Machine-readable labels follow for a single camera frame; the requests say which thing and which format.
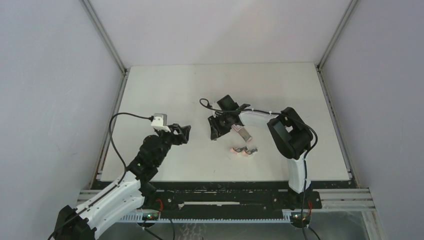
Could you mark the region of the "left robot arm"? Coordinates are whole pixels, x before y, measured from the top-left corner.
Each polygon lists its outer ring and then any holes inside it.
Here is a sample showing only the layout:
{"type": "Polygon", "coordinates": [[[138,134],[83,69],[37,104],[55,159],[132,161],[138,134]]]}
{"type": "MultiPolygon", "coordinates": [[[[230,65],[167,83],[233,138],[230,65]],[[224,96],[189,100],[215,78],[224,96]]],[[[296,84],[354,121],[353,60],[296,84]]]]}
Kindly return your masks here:
{"type": "Polygon", "coordinates": [[[97,240],[129,212],[149,209],[156,203],[150,180],[158,173],[173,145],[187,144],[191,126],[172,124],[147,136],[124,174],[76,207],[63,207],[56,220],[52,240],[97,240]]]}

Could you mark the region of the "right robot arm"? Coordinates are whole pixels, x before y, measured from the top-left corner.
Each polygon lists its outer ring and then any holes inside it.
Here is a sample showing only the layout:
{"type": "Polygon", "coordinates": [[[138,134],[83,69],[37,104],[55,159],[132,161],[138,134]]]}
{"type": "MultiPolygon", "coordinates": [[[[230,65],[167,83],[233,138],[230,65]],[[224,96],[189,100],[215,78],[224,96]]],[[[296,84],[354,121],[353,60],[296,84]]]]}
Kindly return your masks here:
{"type": "Polygon", "coordinates": [[[229,133],[233,126],[259,127],[269,130],[279,153],[287,159],[289,172],[289,203],[302,208],[309,201],[306,190],[311,181],[308,178],[306,158],[318,142],[317,133],[307,125],[292,107],[280,112],[258,109],[214,110],[207,118],[210,138],[217,140],[229,133]]]}

